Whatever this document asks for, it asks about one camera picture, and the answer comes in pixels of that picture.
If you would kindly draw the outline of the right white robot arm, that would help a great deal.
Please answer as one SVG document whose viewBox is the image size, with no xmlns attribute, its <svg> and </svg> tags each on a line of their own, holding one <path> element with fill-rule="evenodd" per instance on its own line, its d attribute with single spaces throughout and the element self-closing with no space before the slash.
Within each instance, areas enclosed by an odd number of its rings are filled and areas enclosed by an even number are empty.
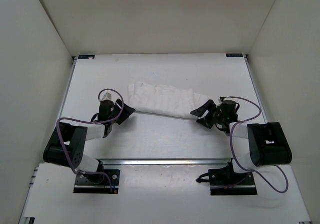
<svg viewBox="0 0 320 224">
<path fill-rule="evenodd" d="M 278 122 L 263 124 L 249 123 L 258 115 L 247 120 L 238 120 L 240 104 L 235 97 L 220 97 L 219 104 L 208 100 L 202 106 L 190 112 L 198 117 L 197 123 L 211 129 L 215 126 L 228 136 L 232 154 L 231 167 L 224 171 L 224 179 L 230 184 L 236 184 L 242 178 L 242 173 L 252 172 L 262 166 L 290 164 L 292 152 L 283 129 Z M 233 138 L 248 140 L 249 152 L 237 156 L 234 150 Z"/>
</svg>

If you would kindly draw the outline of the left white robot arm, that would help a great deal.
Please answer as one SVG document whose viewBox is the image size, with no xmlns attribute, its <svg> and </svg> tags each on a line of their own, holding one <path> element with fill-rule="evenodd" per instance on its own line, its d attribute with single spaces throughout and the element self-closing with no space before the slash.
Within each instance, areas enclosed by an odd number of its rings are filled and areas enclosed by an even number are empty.
<svg viewBox="0 0 320 224">
<path fill-rule="evenodd" d="M 105 176 L 103 164 L 84 154 L 85 143 L 106 138 L 114 124 L 121 125 L 136 111 L 122 98 L 111 98 L 111 93 L 106 93 L 99 100 L 98 113 L 90 121 L 58 119 L 43 152 L 44 162 L 69 167 L 74 173 L 86 174 L 94 183 L 101 182 Z"/>
</svg>

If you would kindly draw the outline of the white pleated skirt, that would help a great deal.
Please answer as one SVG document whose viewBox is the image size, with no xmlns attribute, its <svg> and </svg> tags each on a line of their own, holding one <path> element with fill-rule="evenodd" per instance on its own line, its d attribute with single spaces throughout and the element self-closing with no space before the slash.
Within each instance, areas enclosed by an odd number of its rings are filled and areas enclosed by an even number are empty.
<svg viewBox="0 0 320 224">
<path fill-rule="evenodd" d="M 190 112 L 209 100 L 193 89 L 145 82 L 128 85 L 128 98 L 128 105 L 138 112 L 183 119 L 195 119 Z"/>
</svg>

